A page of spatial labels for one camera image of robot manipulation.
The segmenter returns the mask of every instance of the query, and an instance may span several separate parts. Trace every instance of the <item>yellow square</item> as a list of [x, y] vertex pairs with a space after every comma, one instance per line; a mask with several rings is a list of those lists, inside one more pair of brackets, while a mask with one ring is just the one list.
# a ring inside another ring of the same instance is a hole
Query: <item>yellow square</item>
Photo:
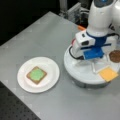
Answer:
[[99, 75], [106, 82], [110, 82], [110, 81], [112, 81], [114, 78], [116, 78], [118, 76], [118, 73], [116, 73], [113, 69], [111, 69], [110, 67], [108, 67], [108, 68], [105, 68], [104, 70], [100, 71]]

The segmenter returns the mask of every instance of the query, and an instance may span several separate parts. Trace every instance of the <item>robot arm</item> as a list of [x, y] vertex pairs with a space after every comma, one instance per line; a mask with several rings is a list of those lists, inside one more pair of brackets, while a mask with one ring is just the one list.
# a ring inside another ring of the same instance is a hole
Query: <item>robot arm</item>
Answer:
[[114, 34], [109, 34], [109, 25], [113, 21], [120, 23], [118, 14], [120, 14], [120, 1], [93, 0], [88, 19], [89, 25], [86, 30], [75, 35], [76, 39], [70, 50], [72, 56], [88, 60], [101, 58], [104, 54], [115, 50], [117, 39]]

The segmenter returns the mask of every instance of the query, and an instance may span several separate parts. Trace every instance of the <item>plate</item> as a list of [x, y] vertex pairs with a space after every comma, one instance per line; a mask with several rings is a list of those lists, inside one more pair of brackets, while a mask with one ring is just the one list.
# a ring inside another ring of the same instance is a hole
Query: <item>plate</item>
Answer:
[[[36, 66], [43, 69], [47, 73], [46, 77], [38, 85], [26, 77], [27, 73], [29, 73]], [[56, 62], [50, 58], [37, 57], [28, 60], [20, 67], [17, 79], [19, 85], [25, 91], [31, 93], [40, 93], [52, 88], [57, 83], [59, 75], [60, 70]]]
[[[78, 82], [82, 82], [89, 85], [99, 85], [104, 84], [106, 81], [99, 75], [95, 74], [92, 69], [92, 62], [90, 60], [75, 60], [69, 54], [69, 48], [66, 50], [64, 55], [64, 66], [67, 72]], [[119, 63], [113, 63], [110, 61], [110, 65], [114, 71], [118, 72], [120, 69]]]

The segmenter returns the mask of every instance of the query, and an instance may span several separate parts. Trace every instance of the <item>cable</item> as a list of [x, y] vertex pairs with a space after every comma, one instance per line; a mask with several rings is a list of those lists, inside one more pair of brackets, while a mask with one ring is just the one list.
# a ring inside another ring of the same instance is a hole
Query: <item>cable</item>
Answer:
[[110, 36], [118, 36], [118, 39], [120, 38], [120, 35], [119, 34], [117, 34], [117, 33], [111, 33], [111, 34], [108, 34], [108, 37], [110, 37]]
[[72, 46], [69, 48], [69, 54], [71, 55], [72, 58], [76, 59], [76, 60], [84, 60], [84, 57], [83, 56], [80, 56], [80, 57], [74, 57], [71, 53], [71, 49], [72, 49]]

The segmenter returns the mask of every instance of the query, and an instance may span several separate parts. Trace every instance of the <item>table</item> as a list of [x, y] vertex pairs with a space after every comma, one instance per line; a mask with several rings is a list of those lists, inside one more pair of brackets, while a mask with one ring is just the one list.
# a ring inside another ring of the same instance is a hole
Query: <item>table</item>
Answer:
[[[75, 24], [47, 13], [0, 47], [0, 80], [42, 120], [119, 120], [119, 77], [106, 88], [87, 90], [77, 87], [64, 68], [64, 52], [76, 32]], [[61, 74], [52, 89], [32, 94], [18, 85], [17, 72], [38, 56], [56, 61]]]

